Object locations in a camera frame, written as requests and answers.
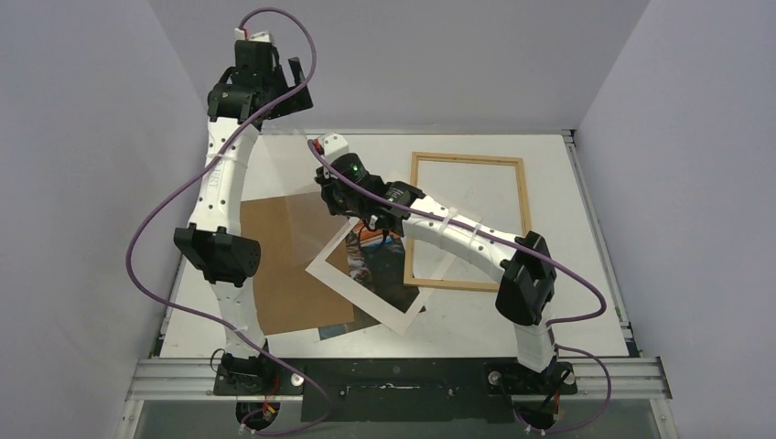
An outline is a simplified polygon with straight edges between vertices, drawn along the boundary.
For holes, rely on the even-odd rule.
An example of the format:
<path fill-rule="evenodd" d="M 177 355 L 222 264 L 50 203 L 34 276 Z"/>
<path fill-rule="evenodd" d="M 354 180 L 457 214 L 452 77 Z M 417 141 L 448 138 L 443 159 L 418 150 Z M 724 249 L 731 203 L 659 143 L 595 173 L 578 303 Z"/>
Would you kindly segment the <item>clear acrylic sheet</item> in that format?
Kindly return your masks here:
<path fill-rule="evenodd" d="M 271 127 L 263 140 L 272 176 L 286 202 L 292 261 L 309 264 L 348 224 L 329 213 L 314 181 L 320 163 L 309 152 L 307 134 L 294 127 Z"/>

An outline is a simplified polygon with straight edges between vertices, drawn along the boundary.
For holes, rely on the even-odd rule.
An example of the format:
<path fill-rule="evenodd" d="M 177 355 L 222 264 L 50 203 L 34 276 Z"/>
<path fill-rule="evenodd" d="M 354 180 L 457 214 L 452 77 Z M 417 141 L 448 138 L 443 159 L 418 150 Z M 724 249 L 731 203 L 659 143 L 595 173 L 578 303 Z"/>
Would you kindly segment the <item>wooden picture frame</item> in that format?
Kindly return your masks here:
<path fill-rule="evenodd" d="M 532 228 L 520 157 L 413 152 L 410 183 L 439 204 L 492 230 L 524 235 Z M 464 259 L 405 240 L 404 283 L 494 293 L 498 284 Z"/>

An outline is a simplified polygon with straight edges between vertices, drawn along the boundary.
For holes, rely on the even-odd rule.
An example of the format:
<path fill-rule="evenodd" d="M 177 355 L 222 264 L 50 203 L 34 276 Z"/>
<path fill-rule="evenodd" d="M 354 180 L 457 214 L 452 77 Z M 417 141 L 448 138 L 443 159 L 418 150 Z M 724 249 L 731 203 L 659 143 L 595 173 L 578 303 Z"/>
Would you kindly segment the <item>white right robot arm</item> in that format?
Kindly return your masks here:
<path fill-rule="evenodd" d="M 547 326 L 547 306 L 557 274 L 546 260 L 544 237 L 533 231 L 520 236 L 485 228 L 417 187 L 370 174 L 354 153 L 337 158 L 330 167 L 319 167 L 314 180 L 330 214 L 358 218 L 371 230 L 432 244 L 498 283 L 495 307 L 514 325 L 520 385 L 538 392 L 553 381 L 556 347 Z"/>

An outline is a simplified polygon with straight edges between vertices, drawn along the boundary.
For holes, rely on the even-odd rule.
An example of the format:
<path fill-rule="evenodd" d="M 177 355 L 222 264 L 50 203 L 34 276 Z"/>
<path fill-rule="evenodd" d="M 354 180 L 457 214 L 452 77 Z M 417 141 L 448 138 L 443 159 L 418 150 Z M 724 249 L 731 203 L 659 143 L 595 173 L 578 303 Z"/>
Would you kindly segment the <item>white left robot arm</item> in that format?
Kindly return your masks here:
<path fill-rule="evenodd" d="M 174 243 L 210 285 L 221 319 L 232 324 L 224 350 L 235 359 L 247 359 L 238 368 L 237 381 L 258 394 L 271 386 L 274 371 L 255 359 L 265 345 L 252 285 L 261 249 L 257 241 L 242 236 L 240 208 L 248 161 L 263 121 L 257 119 L 243 131 L 238 128 L 293 87 L 270 34 L 236 40 L 234 54 L 234 64 L 207 96 L 207 171 L 188 224 L 176 229 Z"/>

